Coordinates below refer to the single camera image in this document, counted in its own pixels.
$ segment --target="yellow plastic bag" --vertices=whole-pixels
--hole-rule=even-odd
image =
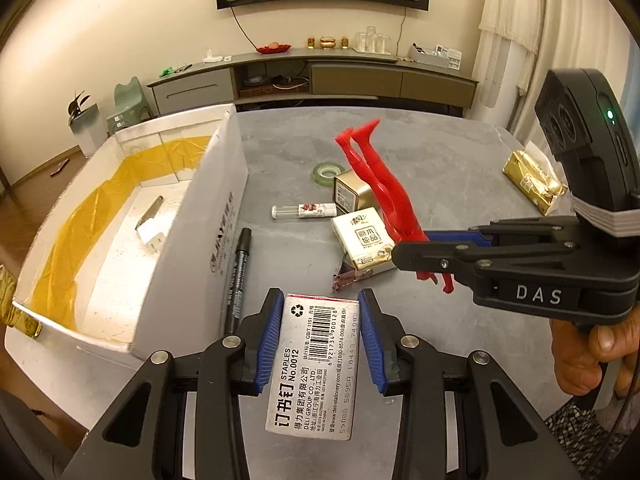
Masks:
[[[31,309],[76,330],[76,274],[95,243],[141,182],[197,168],[210,137],[171,140],[127,155],[60,228],[31,297]]]

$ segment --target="gold wrapper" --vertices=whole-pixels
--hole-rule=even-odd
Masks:
[[[40,334],[42,324],[12,305],[14,292],[15,278],[3,265],[0,265],[0,321],[36,339]]]
[[[546,174],[526,152],[511,153],[502,172],[545,216],[552,211],[556,200],[566,192],[566,186]]]

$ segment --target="finger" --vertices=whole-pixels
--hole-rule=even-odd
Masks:
[[[589,348],[594,357],[603,363],[620,359],[638,351],[640,340],[640,307],[631,316],[614,326],[595,326],[589,334]]]
[[[585,395],[593,390],[600,380],[602,380],[602,370],[600,366],[594,366],[592,368],[577,368],[574,366],[568,366],[562,363],[556,363],[554,367],[556,372],[556,379],[558,379],[558,385],[562,388],[560,379],[564,384],[571,385],[574,390],[582,392],[581,394],[572,393],[572,395]]]
[[[638,354],[633,354],[625,357],[623,360],[622,366],[620,367],[620,373],[616,379],[616,393],[619,397],[626,397],[629,394],[637,357]],[[634,391],[637,392],[638,390],[640,390],[640,384],[636,384]]]
[[[589,352],[589,337],[573,323],[553,319],[550,322],[551,353],[556,362],[580,368],[593,368],[598,362]]]
[[[560,389],[564,391],[564,393],[572,396],[582,397],[591,391],[590,388],[579,386],[578,384],[574,384],[569,381],[566,378],[565,370],[562,367],[563,365],[556,364],[554,370],[556,373],[556,381],[558,382],[558,386],[560,386]]]
[[[623,359],[623,363],[629,370],[633,371],[636,368],[636,361],[638,360],[638,352],[634,352],[633,354],[625,355]]]

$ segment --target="das logo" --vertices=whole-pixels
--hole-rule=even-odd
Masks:
[[[529,296],[533,293],[533,296],[530,299],[531,303],[535,303],[539,301],[540,303],[545,303],[545,293],[542,290],[542,287],[527,287],[527,285],[518,285],[518,290],[516,291],[516,300],[528,300]],[[560,295],[562,294],[562,290],[555,288],[550,292],[550,298],[548,299],[549,304],[557,305],[560,303]]]
[[[498,282],[498,299],[510,303],[571,310],[578,307],[579,298],[580,288],[570,286],[518,283],[511,280]]]

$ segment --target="white curtain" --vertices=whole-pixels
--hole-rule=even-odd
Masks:
[[[526,49],[526,59],[518,80],[520,94],[526,94],[538,53],[541,22],[542,0],[484,0],[479,27],[482,30],[481,44],[474,67],[474,78],[481,82],[481,86],[486,79],[491,79],[486,75],[487,72],[491,73],[492,67],[486,72],[482,63],[478,62],[481,59],[480,51],[491,48],[490,45],[494,44],[492,35],[496,35],[514,41]]]
[[[538,60],[513,129],[515,137],[522,144],[531,140],[550,155],[534,110],[549,69],[596,68],[620,100],[628,69],[629,38],[608,0],[546,0]]]

